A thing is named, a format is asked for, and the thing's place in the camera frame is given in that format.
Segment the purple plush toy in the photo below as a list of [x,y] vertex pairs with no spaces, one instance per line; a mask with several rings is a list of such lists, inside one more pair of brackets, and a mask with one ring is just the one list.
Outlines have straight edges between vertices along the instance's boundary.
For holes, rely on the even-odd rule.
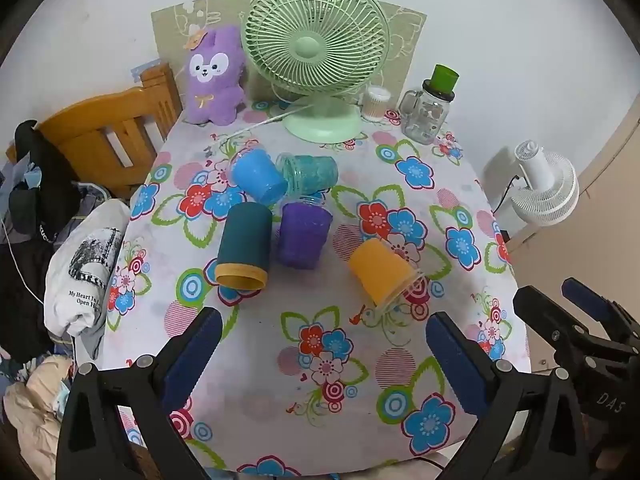
[[241,32],[227,25],[201,29],[186,43],[186,122],[228,126],[238,116],[245,93]]

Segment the black clothing on chair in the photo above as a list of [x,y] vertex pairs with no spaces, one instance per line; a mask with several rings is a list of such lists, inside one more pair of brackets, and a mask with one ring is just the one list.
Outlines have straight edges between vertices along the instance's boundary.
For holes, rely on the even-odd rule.
[[54,243],[79,209],[77,174],[26,120],[15,130],[17,163],[1,193],[1,348],[25,363],[53,350],[43,295]]

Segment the floral tablecloth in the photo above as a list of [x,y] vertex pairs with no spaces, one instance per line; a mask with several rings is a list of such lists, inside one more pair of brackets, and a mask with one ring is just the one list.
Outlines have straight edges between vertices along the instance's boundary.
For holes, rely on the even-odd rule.
[[[530,367],[506,243],[468,153],[449,129],[406,138],[392,110],[354,138],[312,144],[258,102],[227,127],[177,122],[132,203],[106,307],[100,362],[159,352],[198,312],[224,320],[218,344],[171,421],[207,471],[313,476],[411,460],[466,437],[462,410],[425,341],[446,312],[491,359]],[[232,160],[253,144],[271,156],[331,156],[338,181],[318,201],[332,214],[314,270],[274,262],[260,292],[215,280],[230,209],[246,194]],[[348,266],[379,238],[424,278],[378,310]]]

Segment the blue cup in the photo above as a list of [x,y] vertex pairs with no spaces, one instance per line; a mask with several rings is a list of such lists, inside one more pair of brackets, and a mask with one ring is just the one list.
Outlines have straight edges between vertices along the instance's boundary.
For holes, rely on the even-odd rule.
[[288,182],[262,148],[253,148],[237,157],[232,162],[231,177],[236,186],[265,206],[277,203],[288,190]]

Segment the cotton swab container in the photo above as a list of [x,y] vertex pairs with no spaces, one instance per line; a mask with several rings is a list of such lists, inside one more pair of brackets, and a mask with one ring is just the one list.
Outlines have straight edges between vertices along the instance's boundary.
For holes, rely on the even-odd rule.
[[381,86],[367,86],[361,98],[361,116],[368,122],[380,122],[390,105],[392,94]]

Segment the wooden chair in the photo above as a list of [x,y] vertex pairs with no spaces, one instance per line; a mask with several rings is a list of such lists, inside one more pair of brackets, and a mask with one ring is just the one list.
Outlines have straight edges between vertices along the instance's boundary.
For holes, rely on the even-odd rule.
[[141,84],[85,99],[60,110],[36,128],[67,159],[82,182],[98,184],[128,200],[156,159],[144,121],[168,137],[182,112],[168,63],[142,72]]

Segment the beige crumpled cloth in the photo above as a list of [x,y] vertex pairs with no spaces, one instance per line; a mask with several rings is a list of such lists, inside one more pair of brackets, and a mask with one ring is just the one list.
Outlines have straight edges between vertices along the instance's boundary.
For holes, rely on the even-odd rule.
[[67,356],[48,356],[27,382],[6,388],[3,407],[16,430],[21,456],[38,479],[54,479],[58,437],[62,422],[55,399],[73,361]]

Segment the turquoise clear cup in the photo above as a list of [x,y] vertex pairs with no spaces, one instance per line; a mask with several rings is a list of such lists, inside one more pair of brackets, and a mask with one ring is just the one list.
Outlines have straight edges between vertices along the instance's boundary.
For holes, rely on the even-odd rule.
[[287,196],[312,195],[337,184],[338,167],[331,156],[283,153],[276,166],[288,184]]

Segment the green desk fan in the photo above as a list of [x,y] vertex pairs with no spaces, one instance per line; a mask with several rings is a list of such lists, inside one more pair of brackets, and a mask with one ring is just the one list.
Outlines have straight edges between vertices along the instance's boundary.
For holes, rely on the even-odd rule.
[[250,0],[242,44],[262,78],[297,96],[284,128],[335,144],[360,133],[350,97],[382,70],[390,28],[376,0]]

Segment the beige cartoon poster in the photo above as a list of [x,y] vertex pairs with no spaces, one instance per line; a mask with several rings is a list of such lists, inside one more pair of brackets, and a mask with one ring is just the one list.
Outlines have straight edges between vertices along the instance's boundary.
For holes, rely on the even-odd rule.
[[208,81],[195,49],[239,27],[246,62],[241,86],[250,101],[301,96],[352,101],[382,87],[397,105],[424,14],[374,0],[194,0],[153,13],[158,54],[180,93]]

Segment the white small fan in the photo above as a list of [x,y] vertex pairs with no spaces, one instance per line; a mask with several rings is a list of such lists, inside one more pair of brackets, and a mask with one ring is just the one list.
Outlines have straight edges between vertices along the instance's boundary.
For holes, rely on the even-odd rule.
[[538,228],[566,220],[579,200],[578,175],[570,160],[534,140],[518,144],[514,156],[526,181],[511,197],[518,218]]

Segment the orange cup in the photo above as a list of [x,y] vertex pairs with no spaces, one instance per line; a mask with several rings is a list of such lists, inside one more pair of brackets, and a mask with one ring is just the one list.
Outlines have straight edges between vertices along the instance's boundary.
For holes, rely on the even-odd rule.
[[378,310],[411,292],[424,278],[419,268],[379,238],[360,244],[350,255],[348,266]]

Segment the glass mug jar green lid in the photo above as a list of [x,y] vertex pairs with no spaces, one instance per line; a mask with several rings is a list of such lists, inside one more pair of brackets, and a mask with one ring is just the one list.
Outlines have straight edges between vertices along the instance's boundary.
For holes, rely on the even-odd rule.
[[432,144],[444,124],[454,100],[459,74],[436,64],[432,76],[424,79],[420,89],[408,90],[402,97],[398,113],[402,133],[423,145]]

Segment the purple cup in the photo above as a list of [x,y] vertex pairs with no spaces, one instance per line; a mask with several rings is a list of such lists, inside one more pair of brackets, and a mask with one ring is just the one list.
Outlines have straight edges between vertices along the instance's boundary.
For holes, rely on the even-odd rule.
[[332,221],[332,214],[321,206],[303,202],[285,204],[277,250],[280,263],[298,270],[318,266]]

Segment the white printed shirt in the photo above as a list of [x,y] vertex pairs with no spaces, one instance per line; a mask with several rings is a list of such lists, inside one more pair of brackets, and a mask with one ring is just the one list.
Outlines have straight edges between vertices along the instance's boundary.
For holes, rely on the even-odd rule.
[[129,215],[116,198],[101,204],[64,240],[47,270],[44,326],[55,336],[73,337],[91,361],[104,336],[107,293]]

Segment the dark teal cup yellow rim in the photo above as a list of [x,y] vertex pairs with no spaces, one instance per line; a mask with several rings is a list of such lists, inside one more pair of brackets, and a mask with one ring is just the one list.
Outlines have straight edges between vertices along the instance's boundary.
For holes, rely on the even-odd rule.
[[235,290],[262,290],[269,278],[272,212],[262,204],[233,206],[224,224],[215,280]]

